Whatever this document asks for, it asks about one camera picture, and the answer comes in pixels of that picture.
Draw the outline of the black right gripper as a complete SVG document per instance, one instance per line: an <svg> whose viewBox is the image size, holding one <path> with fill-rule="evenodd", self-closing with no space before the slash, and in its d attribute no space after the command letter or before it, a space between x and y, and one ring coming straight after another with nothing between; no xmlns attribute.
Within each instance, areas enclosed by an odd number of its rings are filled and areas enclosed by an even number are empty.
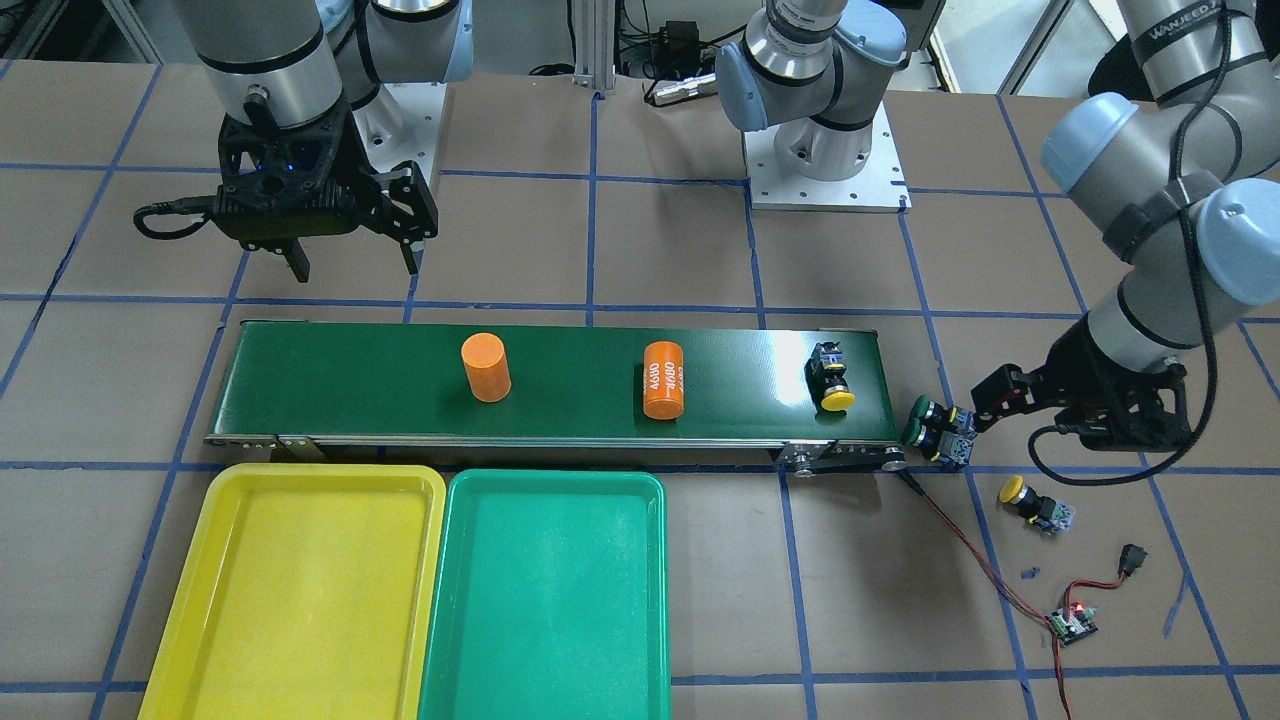
<svg viewBox="0 0 1280 720"><path fill-rule="evenodd" d="M224 117L218 151L221 183L211 220L243 246L282 247L298 283L308 282L310 260L293 241L361 225L393 238L406 270L420 273L416 252L439 232L428 179L415 160L376 179L352 111L330 110L274 136Z"/></svg>

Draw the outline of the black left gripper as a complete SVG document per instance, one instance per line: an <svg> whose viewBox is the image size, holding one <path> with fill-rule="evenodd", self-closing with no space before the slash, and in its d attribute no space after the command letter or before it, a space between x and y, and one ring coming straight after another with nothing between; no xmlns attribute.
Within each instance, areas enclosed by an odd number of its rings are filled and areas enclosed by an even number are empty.
<svg viewBox="0 0 1280 720"><path fill-rule="evenodd" d="M1052 405L1062 410L1039 433L1076 436L1091 451L1178 454L1194 447L1203 428L1188 416L1185 366L1174 360L1160 361L1156 373L1129 370L1094 342L1089 319L1083 316L1053 343L1043 366L1028 372L1006 363L974 386L977 432Z"/></svg>

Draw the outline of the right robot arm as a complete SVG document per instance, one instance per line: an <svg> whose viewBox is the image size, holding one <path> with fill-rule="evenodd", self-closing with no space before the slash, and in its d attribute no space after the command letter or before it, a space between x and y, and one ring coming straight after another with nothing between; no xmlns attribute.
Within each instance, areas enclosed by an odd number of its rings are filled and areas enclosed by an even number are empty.
<svg viewBox="0 0 1280 720"><path fill-rule="evenodd" d="M137 209L134 227L182 240L214 224L243 250L282 258L301 283L302 240L364 227L417 274L439 215L390 87L470 77L471 3L179 1L177 12L225 111L221 182Z"/></svg>

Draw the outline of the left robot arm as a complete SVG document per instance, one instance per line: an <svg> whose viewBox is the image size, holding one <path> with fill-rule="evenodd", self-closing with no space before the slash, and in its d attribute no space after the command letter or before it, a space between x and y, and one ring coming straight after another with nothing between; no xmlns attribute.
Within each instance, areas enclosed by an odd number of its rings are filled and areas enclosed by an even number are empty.
<svg viewBox="0 0 1280 720"><path fill-rule="evenodd" d="M975 428L1057 410L1053 429L1093 450L1172 452L1199 429L1178 359L1277 299L1277 79L1256 1L1124 1L1155 97L1087 99L1041 150L1056 186L1128 274L1024 372L972 391ZM836 181L905 54L902 22L870 1L768 1L716 58L719 100L744 132L791 126L788 163Z"/></svg>

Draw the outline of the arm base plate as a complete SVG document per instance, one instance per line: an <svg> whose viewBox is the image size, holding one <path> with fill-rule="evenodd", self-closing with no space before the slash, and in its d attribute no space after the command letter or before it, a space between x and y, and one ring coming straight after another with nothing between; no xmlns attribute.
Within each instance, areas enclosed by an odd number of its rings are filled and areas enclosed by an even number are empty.
<svg viewBox="0 0 1280 720"><path fill-rule="evenodd" d="M347 104L344 149L337 161L347 179L389 173L413 161L428 188L434 186L449 86L438 82L384 83Z"/></svg>
<svg viewBox="0 0 1280 720"><path fill-rule="evenodd" d="M882 102L842 132L805 118L742 136L751 205L772 211L908 211L913 201Z"/></svg>

